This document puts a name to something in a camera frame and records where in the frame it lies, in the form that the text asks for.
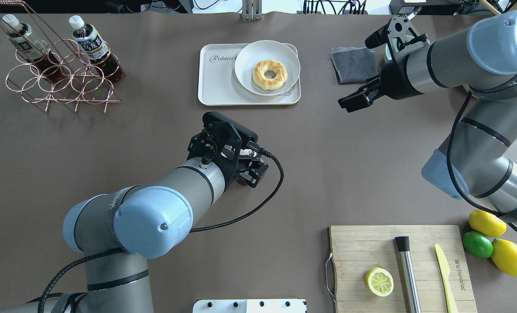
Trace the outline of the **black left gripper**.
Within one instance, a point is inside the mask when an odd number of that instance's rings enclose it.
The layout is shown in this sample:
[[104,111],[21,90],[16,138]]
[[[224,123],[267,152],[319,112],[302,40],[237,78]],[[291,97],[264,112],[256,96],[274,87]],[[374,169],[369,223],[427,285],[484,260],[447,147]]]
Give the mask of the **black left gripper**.
[[202,121],[204,128],[191,138],[187,158],[217,165],[226,187],[242,176],[255,188],[269,167],[260,159],[266,153],[257,143],[258,135],[217,111],[204,113]]

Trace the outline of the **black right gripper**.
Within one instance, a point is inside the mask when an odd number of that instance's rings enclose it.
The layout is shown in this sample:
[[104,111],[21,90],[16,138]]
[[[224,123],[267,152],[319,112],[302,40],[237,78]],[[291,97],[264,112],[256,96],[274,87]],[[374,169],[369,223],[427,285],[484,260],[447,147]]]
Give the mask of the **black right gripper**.
[[348,113],[356,112],[370,107],[375,100],[387,96],[394,100],[401,100],[419,95],[410,83],[406,73],[406,56],[403,60],[395,60],[386,63],[378,75],[367,79],[366,84],[356,92],[338,99],[340,108]]

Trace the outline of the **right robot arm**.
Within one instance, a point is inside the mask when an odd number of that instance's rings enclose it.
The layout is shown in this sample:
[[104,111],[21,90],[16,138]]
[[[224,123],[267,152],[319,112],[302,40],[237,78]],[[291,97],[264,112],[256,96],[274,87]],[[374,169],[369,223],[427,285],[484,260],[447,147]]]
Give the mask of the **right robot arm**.
[[517,231],[517,164],[504,156],[517,139],[517,10],[485,18],[430,42],[404,15],[393,16],[364,42],[387,44],[391,59],[366,85],[339,99],[347,112],[383,96],[401,100],[467,86],[452,131],[421,174],[453,198],[471,195]]

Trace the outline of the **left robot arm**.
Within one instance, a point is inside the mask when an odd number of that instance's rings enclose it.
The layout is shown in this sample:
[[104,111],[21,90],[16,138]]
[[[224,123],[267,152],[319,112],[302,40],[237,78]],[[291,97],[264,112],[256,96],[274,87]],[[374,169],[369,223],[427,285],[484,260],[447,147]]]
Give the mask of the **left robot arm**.
[[203,115],[187,150],[186,162],[157,182],[76,204],[62,233],[83,258],[60,270],[40,297],[0,313],[152,313],[147,260],[189,233],[240,221],[193,227],[233,182],[256,187],[268,169],[262,157],[274,159],[255,132],[215,111]]

